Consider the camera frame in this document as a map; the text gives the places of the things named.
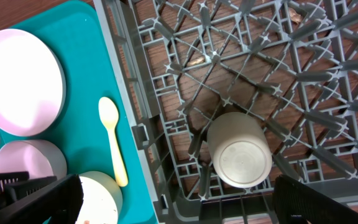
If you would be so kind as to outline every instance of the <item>white cup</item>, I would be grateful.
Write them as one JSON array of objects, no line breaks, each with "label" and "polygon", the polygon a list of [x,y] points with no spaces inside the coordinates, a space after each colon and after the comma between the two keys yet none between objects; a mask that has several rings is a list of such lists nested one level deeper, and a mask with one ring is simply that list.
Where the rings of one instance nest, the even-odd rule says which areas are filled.
[{"label": "white cup", "polygon": [[226,113],[215,119],[209,127],[207,142],[217,175],[231,186],[256,186],[272,168],[271,152],[262,129],[244,113]]},{"label": "white cup", "polygon": [[84,202],[76,223],[117,223],[122,208],[122,193],[107,174],[89,171],[80,174]]}]

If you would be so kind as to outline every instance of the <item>upside-down cup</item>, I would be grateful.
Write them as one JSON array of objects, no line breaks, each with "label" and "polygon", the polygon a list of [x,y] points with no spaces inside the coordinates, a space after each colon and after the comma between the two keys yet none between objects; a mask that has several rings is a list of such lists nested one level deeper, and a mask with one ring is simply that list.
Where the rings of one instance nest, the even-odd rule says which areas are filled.
[{"label": "upside-down cup", "polygon": [[272,168],[272,156],[262,128],[244,113],[226,113],[208,129],[209,153],[217,175],[233,187],[260,184]]}]

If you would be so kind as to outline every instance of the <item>teal tray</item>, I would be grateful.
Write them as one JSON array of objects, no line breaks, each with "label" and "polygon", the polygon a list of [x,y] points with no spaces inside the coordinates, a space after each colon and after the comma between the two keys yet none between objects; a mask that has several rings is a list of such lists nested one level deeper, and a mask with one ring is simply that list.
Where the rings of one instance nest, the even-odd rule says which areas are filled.
[{"label": "teal tray", "polygon": [[[61,115],[31,139],[45,139],[58,146],[69,173],[97,170],[114,177],[108,135],[98,113],[99,99],[110,97],[120,113],[116,133],[129,178],[128,186],[121,188],[124,203],[119,223],[156,223],[95,10],[84,2],[70,1],[12,28],[30,32],[47,44],[61,62],[67,80]],[[1,145],[23,139],[1,130],[0,137]]]}]

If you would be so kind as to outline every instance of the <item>spoon handle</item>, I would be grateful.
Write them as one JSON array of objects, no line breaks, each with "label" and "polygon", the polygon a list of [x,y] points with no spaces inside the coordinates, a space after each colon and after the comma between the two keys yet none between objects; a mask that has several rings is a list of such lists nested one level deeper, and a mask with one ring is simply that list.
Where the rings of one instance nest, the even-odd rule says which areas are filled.
[{"label": "spoon handle", "polygon": [[125,170],[124,162],[122,161],[121,153],[117,143],[116,133],[114,130],[108,130],[110,150],[112,157],[112,167],[114,169],[114,175],[116,176],[116,182],[118,186],[125,187],[128,184],[127,171]]}]

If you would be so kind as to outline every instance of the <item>white bowl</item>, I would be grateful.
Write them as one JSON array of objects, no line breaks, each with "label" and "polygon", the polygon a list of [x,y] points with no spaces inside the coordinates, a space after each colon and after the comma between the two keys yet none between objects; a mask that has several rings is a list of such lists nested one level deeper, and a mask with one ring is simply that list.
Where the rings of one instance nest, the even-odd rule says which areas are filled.
[{"label": "white bowl", "polygon": [[262,128],[244,113],[227,113],[208,129],[209,153],[217,175],[231,186],[260,184],[272,168],[272,155]]},{"label": "white bowl", "polygon": [[117,223],[122,208],[122,193],[107,174],[89,171],[80,174],[84,202],[77,223]]},{"label": "white bowl", "polygon": [[45,140],[13,141],[0,149],[0,173],[28,171],[30,179],[67,175],[66,159]]},{"label": "white bowl", "polygon": [[16,136],[41,133],[56,120],[65,95],[53,52],[28,32],[0,30],[0,128]]}]

